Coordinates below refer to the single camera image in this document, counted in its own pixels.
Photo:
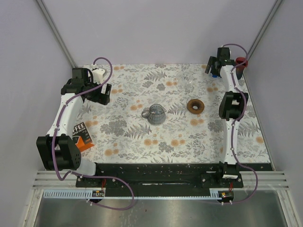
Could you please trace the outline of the wooden dripper ring holder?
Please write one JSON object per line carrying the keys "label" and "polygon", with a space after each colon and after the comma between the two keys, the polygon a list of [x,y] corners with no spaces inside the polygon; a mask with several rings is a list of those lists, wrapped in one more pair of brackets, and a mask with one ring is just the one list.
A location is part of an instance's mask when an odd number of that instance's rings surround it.
{"label": "wooden dripper ring holder", "polygon": [[187,109],[192,114],[200,114],[205,109],[205,104],[199,99],[191,99],[187,103]]}

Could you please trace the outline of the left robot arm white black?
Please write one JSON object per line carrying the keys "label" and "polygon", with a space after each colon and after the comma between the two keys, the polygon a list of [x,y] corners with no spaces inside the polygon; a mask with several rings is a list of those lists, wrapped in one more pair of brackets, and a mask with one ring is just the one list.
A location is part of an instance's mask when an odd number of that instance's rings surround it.
{"label": "left robot arm white black", "polygon": [[105,74],[103,68],[73,68],[71,79],[61,89],[60,107],[50,130],[36,140],[46,170],[70,170],[87,175],[86,181],[93,187],[101,185],[103,176],[96,171],[96,164],[81,158],[72,134],[85,100],[101,105],[109,103],[111,84],[101,92]]}

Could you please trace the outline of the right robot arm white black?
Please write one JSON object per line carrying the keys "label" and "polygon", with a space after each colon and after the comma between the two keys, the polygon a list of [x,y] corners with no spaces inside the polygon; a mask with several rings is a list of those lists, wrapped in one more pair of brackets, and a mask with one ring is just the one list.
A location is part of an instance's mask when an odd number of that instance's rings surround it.
{"label": "right robot arm white black", "polygon": [[209,188],[227,188],[241,183],[240,164],[237,158],[237,141],[240,121],[244,116],[249,95],[242,91],[239,79],[246,67],[246,59],[231,59],[227,45],[217,49],[217,56],[209,58],[205,73],[223,79],[225,94],[219,105],[219,117],[223,123],[223,153],[215,173],[206,174],[203,184]]}

